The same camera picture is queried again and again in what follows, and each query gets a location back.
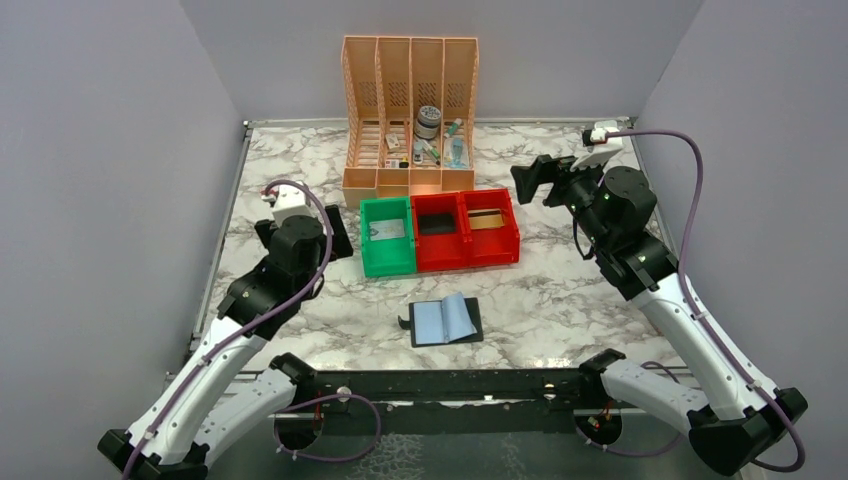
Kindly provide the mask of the green plastic bin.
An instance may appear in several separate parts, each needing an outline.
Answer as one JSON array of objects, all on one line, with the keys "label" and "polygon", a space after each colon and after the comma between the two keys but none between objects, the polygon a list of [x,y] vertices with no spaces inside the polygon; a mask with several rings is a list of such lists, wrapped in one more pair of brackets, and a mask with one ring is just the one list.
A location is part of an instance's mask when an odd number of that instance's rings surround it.
[{"label": "green plastic bin", "polygon": [[361,256],[368,278],[417,272],[409,197],[375,198],[360,203]]}]

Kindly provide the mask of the red plastic bin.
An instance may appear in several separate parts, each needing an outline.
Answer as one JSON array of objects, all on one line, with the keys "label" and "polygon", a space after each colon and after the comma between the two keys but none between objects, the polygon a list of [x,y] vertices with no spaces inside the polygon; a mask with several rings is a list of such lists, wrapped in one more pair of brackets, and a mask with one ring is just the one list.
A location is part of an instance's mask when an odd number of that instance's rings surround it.
[{"label": "red plastic bin", "polygon": [[520,256],[520,230],[512,208],[512,198],[506,189],[473,190],[460,193],[466,218],[469,210],[500,209],[506,225],[499,229],[470,228],[470,260],[472,267],[488,267],[517,263]]},{"label": "red plastic bin", "polygon": [[[469,265],[469,229],[464,203],[458,193],[417,195],[411,198],[416,261],[419,272],[460,270]],[[456,220],[456,232],[442,235],[419,234],[421,215],[449,213]]]}]

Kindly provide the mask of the black VIP credit card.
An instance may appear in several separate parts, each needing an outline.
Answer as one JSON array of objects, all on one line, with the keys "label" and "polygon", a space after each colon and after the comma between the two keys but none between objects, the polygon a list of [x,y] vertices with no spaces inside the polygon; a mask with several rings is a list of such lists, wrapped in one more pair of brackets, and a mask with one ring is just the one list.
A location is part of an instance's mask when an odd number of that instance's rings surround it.
[{"label": "black VIP credit card", "polygon": [[417,222],[421,236],[456,232],[456,220],[449,213],[421,215],[417,218]]}]

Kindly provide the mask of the black card holder wallet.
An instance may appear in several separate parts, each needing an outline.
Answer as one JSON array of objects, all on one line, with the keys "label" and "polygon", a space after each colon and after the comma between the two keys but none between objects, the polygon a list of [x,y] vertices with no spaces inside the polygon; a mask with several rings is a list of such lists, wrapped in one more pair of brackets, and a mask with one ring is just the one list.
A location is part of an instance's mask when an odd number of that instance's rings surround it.
[{"label": "black card holder wallet", "polygon": [[448,295],[441,300],[410,303],[407,317],[398,316],[397,324],[409,333],[413,348],[484,340],[478,299],[462,293]]}]

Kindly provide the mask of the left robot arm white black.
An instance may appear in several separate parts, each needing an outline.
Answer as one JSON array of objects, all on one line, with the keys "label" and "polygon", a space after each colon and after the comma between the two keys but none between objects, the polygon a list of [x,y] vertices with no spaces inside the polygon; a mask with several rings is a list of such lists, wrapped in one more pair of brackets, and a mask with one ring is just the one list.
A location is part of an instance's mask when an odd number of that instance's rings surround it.
[{"label": "left robot arm white black", "polygon": [[294,399],[313,370],[297,360],[270,367],[228,404],[219,400],[246,363],[317,297],[328,263],[352,255],[338,206],[255,223],[266,255],[228,287],[197,349],[131,426],[104,433],[97,449],[125,479],[204,479],[236,439]]}]

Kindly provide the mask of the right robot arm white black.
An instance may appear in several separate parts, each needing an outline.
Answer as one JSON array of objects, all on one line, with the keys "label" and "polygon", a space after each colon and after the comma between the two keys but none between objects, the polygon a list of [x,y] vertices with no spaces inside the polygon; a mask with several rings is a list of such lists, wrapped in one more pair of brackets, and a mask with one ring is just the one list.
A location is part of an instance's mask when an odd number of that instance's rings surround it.
[{"label": "right robot arm white black", "polygon": [[608,349],[580,365],[582,397],[642,409],[684,435],[725,476],[792,431],[806,399],[796,388],[777,386],[711,321],[677,257],[647,228],[657,199],[640,170],[581,169],[575,157],[541,155],[510,172],[520,204],[550,186],[544,205],[570,212],[602,276],[661,331],[699,384],[687,388]]}]

